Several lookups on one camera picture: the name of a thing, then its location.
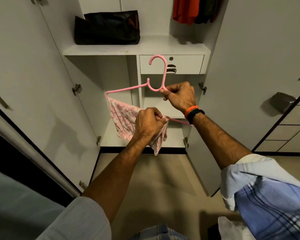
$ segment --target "person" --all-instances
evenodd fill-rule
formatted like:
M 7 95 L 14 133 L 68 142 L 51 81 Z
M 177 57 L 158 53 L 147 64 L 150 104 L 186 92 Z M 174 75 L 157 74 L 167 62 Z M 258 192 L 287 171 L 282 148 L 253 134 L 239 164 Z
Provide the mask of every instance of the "person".
M 165 101 L 169 100 L 184 114 L 196 105 L 194 88 L 188 82 L 168 86 L 160 92 Z M 274 159 L 252 153 L 207 115 L 196 108 L 193 111 L 192 124 L 222 170 L 220 190 L 226 207 L 239 210 L 245 222 L 239 227 L 219 218 L 221 239 L 300 239 L 300 182 Z M 110 240 L 110 224 L 124 199 L 138 159 L 167 120 L 156 108 L 141 110 L 128 145 L 38 239 Z M 163 224 L 149 227 L 131 239 L 187 237 Z

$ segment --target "left hand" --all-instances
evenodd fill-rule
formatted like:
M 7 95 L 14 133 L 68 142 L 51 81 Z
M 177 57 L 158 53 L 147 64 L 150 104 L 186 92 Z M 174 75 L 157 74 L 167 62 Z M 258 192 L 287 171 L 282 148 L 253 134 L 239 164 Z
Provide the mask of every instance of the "left hand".
M 168 120 L 167 117 L 163 118 L 160 111 L 155 107 L 140 110 L 136 117 L 136 132 L 134 136 L 146 140 L 148 144 Z

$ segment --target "black bag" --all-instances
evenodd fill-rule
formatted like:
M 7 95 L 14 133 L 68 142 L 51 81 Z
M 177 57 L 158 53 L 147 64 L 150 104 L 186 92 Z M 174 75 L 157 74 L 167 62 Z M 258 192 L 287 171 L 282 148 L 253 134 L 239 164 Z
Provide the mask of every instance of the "black bag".
M 74 40 L 76 44 L 138 44 L 140 28 L 138 11 L 97 12 L 76 16 Z

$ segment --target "beige floor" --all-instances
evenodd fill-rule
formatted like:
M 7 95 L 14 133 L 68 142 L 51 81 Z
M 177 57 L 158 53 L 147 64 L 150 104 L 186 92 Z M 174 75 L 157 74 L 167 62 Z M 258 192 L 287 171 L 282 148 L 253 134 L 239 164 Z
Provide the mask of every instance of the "beige floor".
M 94 177 L 116 156 L 100 155 Z M 300 157 L 276 157 L 300 180 Z M 142 154 L 112 228 L 113 240 L 125 240 L 146 227 L 167 223 L 191 240 L 207 239 L 219 216 L 240 220 L 227 210 L 220 192 L 207 197 L 186 155 Z

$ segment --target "pink printed fabric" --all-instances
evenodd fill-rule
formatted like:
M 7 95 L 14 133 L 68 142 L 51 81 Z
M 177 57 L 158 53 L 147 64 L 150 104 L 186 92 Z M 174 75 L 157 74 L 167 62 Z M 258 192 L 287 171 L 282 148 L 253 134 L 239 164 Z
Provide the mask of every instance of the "pink printed fabric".
M 125 140 L 131 140 L 136 131 L 136 117 L 141 109 L 113 98 L 108 98 L 108 102 L 111 118 L 114 122 L 115 128 L 117 129 L 118 137 Z M 149 144 L 149 146 L 154 150 L 155 156 L 157 156 L 162 143 L 167 139 L 167 126 L 168 122 Z

